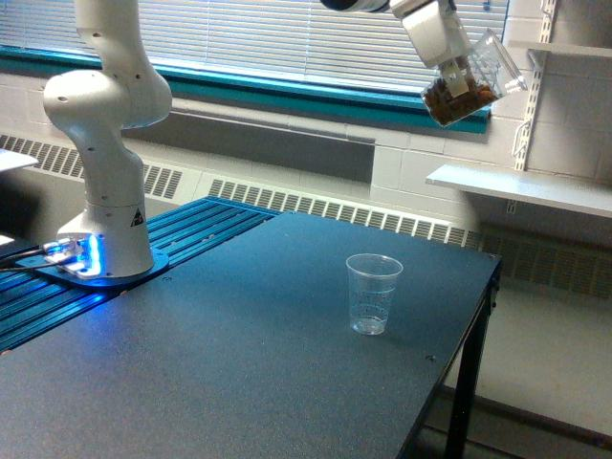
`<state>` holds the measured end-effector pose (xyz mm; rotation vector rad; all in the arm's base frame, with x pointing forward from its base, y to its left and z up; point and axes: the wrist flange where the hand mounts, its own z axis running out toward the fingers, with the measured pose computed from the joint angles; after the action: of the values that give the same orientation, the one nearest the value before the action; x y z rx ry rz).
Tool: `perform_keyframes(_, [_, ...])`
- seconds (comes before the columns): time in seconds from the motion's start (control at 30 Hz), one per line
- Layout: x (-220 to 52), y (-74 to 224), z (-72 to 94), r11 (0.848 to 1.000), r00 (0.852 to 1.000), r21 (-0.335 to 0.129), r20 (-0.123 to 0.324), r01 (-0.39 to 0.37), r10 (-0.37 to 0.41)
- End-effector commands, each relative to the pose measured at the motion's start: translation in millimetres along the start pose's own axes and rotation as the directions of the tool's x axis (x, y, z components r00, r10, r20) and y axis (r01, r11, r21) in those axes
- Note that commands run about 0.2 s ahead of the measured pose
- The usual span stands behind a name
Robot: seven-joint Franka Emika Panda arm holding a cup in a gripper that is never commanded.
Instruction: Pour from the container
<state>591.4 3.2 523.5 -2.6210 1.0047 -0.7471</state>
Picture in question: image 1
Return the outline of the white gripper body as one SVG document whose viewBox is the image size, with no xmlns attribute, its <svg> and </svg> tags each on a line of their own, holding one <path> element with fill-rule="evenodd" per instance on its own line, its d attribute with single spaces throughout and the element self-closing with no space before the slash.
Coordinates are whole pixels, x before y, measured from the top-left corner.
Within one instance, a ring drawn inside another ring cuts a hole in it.
<svg viewBox="0 0 612 459">
<path fill-rule="evenodd" d="M 470 40 L 453 1 L 391 1 L 390 9 L 427 68 L 435 68 L 470 51 Z"/>
</svg>

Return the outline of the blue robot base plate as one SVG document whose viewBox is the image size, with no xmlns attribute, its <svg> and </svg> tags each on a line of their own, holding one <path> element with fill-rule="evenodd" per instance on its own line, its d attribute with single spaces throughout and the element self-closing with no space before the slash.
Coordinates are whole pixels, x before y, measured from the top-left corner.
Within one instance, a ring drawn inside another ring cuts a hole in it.
<svg viewBox="0 0 612 459">
<path fill-rule="evenodd" d="M 92 279 L 83 279 L 72 275 L 67 271 L 60 270 L 57 267 L 39 268 L 39 265 L 45 263 L 42 255 L 34 255 L 20 259 L 15 262 L 15 265 L 17 267 L 32 268 L 36 275 L 42 276 L 46 280 L 58 282 L 63 285 L 89 290 L 111 291 L 131 289 L 166 272 L 169 269 L 169 257 L 166 253 L 160 250 L 153 250 L 152 256 L 153 267 L 151 269 L 144 273 L 125 277 L 97 277 Z"/>
</svg>

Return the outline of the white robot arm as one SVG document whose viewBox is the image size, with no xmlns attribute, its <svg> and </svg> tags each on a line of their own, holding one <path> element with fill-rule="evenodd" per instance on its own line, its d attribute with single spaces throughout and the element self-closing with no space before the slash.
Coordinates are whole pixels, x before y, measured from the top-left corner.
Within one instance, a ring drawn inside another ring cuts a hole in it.
<svg viewBox="0 0 612 459">
<path fill-rule="evenodd" d="M 46 259 L 87 281 L 126 278 L 154 266 L 146 225 L 143 164 L 125 129 L 164 120 L 172 94 L 142 44 L 135 1 L 77 1 L 76 30 L 98 54 L 98 70 L 51 77 L 43 105 L 74 143 L 84 170 L 84 210 L 57 233 Z"/>
</svg>

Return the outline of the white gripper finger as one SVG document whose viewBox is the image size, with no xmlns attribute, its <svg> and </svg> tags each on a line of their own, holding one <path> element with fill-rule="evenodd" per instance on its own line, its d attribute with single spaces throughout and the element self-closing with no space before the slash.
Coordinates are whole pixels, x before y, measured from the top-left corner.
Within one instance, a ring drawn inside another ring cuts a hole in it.
<svg viewBox="0 0 612 459">
<path fill-rule="evenodd" d="M 455 60 L 448 60 L 442 63 L 440 72 L 453 98 L 460 97 L 468 91 L 465 75 Z"/>
</svg>

